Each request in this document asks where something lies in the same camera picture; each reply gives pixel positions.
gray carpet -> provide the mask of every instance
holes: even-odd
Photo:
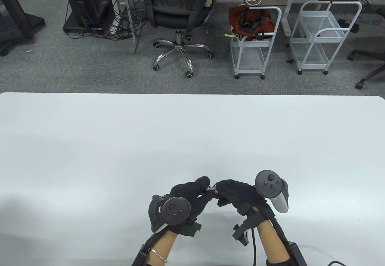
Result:
[[[381,62],[367,58],[346,60],[354,49],[383,52],[385,29],[362,24],[357,34],[350,33],[330,73],[304,72],[296,74],[295,65],[286,60],[290,56],[286,48],[288,38],[279,30],[273,47],[266,79],[258,76],[233,77],[227,11],[229,4],[238,0],[218,0],[218,7],[210,20],[211,33],[202,28],[192,34],[194,42],[212,47],[215,58],[208,60],[205,54],[191,53],[195,67],[192,79],[186,79],[186,67],[178,53],[161,61],[161,70],[154,72],[152,62],[162,49],[155,50],[155,37],[174,39],[174,31],[164,28],[144,27],[137,54],[132,55],[131,40],[109,41],[87,37],[79,40],[68,38],[62,31],[67,0],[19,0],[24,10],[44,17],[46,27],[37,35],[34,43],[16,47],[0,58],[0,92],[86,92],[86,93],[164,93],[164,94],[338,94],[379,95],[385,97],[385,74],[365,84],[363,90],[355,83],[367,72],[379,67]],[[385,0],[372,0],[385,4]],[[290,22],[295,21],[290,14]],[[365,21],[380,20],[374,14],[362,14]]]

cable bundle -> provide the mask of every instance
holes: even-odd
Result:
[[[100,34],[100,33],[96,32],[90,28],[90,29],[87,29],[84,32],[80,33],[79,37],[71,37],[68,34],[67,34],[67,36],[71,39],[81,39],[83,37],[92,36],[92,37],[99,38],[99,39],[108,39],[108,40],[113,40],[113,41],[132,38],[132,34],[133,33],[135,34],[135,32],[140,30],[147,22],[147,20],[141,21],[140,18],[138,17],[137,12],[140,10],[144,10],[143,8],[136,8],[136,4],[139,1],[140,0],[134,2],[133,6],[132,6],[134,8],[135,13],[131,13],[131,14],[138,20],[137,22],[133,22],[133,23],[131,23],[127,17],[121,19],[120,13],[115,11],[115,9],[114,9],[114,6],[118,2],[118,0],[115,0],[113,2],[112,8],[114,10],[114,21],[117,21],[119,24],[119,26],[117,26],[117,28],[116,28],[116,33],[114,33],[114,34],[111,34],[111,33]],[[69,3],[67,4],[65,21],[67,20],[68,7],[69,7]],[[91,26],[95,27],[95,28],[102,28],[102,24],[105,21],[105,20],[93,20],[88,15],[87,15],[87,18],[91,22]]]

white metal cart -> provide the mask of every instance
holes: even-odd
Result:
[[[246,36],[231,38],[230,48],[233,58],[235,79],[239,79],[240,73],[260,73],[261,79],[265,79],[265,70],[269,61],[271,48],[273,47],[275,36],[277,34],[278,24],[281,20],[282,11],[279,7],[275,6],[250,7],[249,9],[274,9],[278,12],[278,18],[274,32],[267,32],[264,34],[264,36],[270,36],[268,39],[253,39],[252,41],[248,42],[245,41],[247,38]],[[266,56],[262,52],[262,47],[268,48]]]
[[[310,3],[317,5],[316,10],[304,10],[304,7]],[[326,10],[321,10],[323,4],[328,4]],[[342,28],[338,24],[330,11],[332,4],[355,4],[358,6],[358,10],[348,28]],[[303,69],[323,70],[324,75],[329,73],[328,69],[360,15],[361,9],[362,4],[360,2],[309,1],[302,5],[289,40],[293,59],[288,60],[289,63],[295,61],[299,75],[302,74]],[[301,31],[301,38],[294,38],[297,29]],[[330,59],[327,57],[322,43],[338,43]]]

black mesh chair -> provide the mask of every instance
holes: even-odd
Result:
[[[379,8],[376,13],[378,15],[381,15],[385,19],[385,8]],[[376,53],[376,52],[370,52],[370,51],[365,51],[365,50],[353,50],[349,55],[348,55],[348,60],[353,60],[354,56],[356,54],[363,55],[365,57],[370,57],[375,60],[381,60],[385,62],[385,52],[384,53]],[[365,75],[358,83],[356,83],[356,89],[362,89],[363,84],[366,80],[370,79],[371,77],[378,75],[379,73],[383,72],[385,70],[385,64],[381,65],[379,68],[375,69],[374,71],[368,73]]]
[[[167,52],[160,54],[154,61],[153,69],[159,70],[159,61],[173,51],[179,51],[188,66],[185,76],[190,79],[194,75],[193,63],[186,53],[188,48],[204,49],[208,58],[213,57],[210,48],[203,44],[185,44],[192,40],[189,34],[194,28],[201,26],[208,18],[216,0],[212,0],[210,7],[205,6],[207,0],[144,0],[146,17],[153,27],[176,29],[176,40],[155,39],[153,46],[171,47]]]

wrist mount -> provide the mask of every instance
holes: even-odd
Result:
[[[151,231],[158,233],[167,228],[176,234],[194,237],[202,225],[195,222],[196,216],[190,213],[191,205],[185,198],[153,195],[148,208]]]
[[[146,241],[146,243],[142,244],[138,254],[136,255],[134,261],[131,266],[143,266],[146,262],[146,258],[148,253],[150,253],[151,248],[159,241],[159,239],[167,232],[167,229],[163,229],[158,233],[154,233],[151,237]]]
[[[254,211],[252,206],[249,203],[244,203],[241,207],[238,208],[238,213],[242,216],[247,216],[246,220],[243,221],[241,226],[236,224],[233,228],[235,230],[233,234],[233,238],[242,243],[243,246],[249,244],[247,230],[253,229],[262,222],[266,220],[266,218],[261,214],[261,212]]]
[[[233,237],[235,240],[242,243],[243,246],[246,246],[249,244],[249,240],[247,237],[247,230],[251,229],[252,234],[254,236],[253,229],[257,227],[262,222],[266,221],[267,219],[261,214],[261,212],[256,212],[252,209],[251,205],[248,203],[242,204],[241,207],[238,208],[238,213],[242,216],[247,216],[246,220],[243,221],[241,226],[235,225],[234,226],[234,234]],[[267,266],[307,266],[304,257],[302,256],[302,253],[300,251],[300,248],[298,248],[298,245],[294,242],[290,242],[286,239],[285,234],[283,233],[283,230],[281,226],[278,224],[277,220],[275,218],[270,219],[271,224],[273,225],[274,230],[277,232],[279,239],[282,241],[283,245],[285,246],[287,252],[289,253],[290,259],[286,262],[279,263],[279,264],[271,264],[268,261],[266,261]],[[255,250],[255,240],[253,237],[253,244],[254,244],[254,250]]]

